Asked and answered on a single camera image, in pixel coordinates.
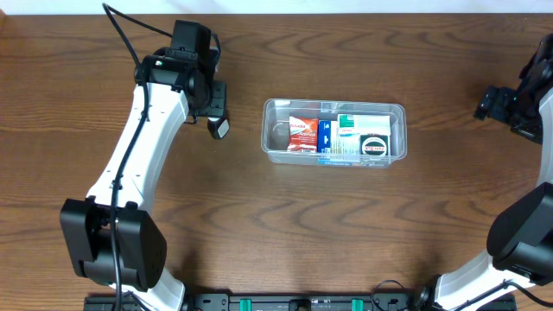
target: wooden table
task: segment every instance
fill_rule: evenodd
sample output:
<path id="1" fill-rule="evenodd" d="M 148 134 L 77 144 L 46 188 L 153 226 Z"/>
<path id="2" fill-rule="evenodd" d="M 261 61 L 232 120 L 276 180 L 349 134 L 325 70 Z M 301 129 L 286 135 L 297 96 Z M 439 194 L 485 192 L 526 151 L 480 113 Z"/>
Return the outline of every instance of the wooden table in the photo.
<path id="1" fill-rule="evenodd" d="M 473 119 L 553 31 L 540 15 L 139 16 L 219 34 L 231 131 L 182 126 L 154 220 L 167 267 L 234 292 L 415 288 L 486 247 L 496 215 L 535 186 L 540 146 Z M 142 58 L 166 37 L 122 22 Z M 73 273 L 60 229 L 123 129 L 134 65 L 105 16 L 7 16 L 0 33 L 0 308 L 82 308 L 110 293 Z M 267 98 L 399 103 L 409 153 L 388 169 L 276 165 L 260 148 Z M 553 300 L 553 288 L 534 290 Z M 540 307 L 518 296 L 524 310 Z"/>

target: white backdrop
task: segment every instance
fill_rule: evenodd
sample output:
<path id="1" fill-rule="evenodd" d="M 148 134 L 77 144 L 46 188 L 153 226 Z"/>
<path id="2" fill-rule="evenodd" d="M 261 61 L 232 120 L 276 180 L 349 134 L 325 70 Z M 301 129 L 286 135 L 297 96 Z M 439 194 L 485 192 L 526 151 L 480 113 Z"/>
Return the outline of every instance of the white backdrop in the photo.
<path id="1" fill-rule="evenodd" d="M 127 14 L 552 13 L 552 0 L 105 0 Z M 8 15 L 103 14 L 99 0 L 0 0 Z"/>

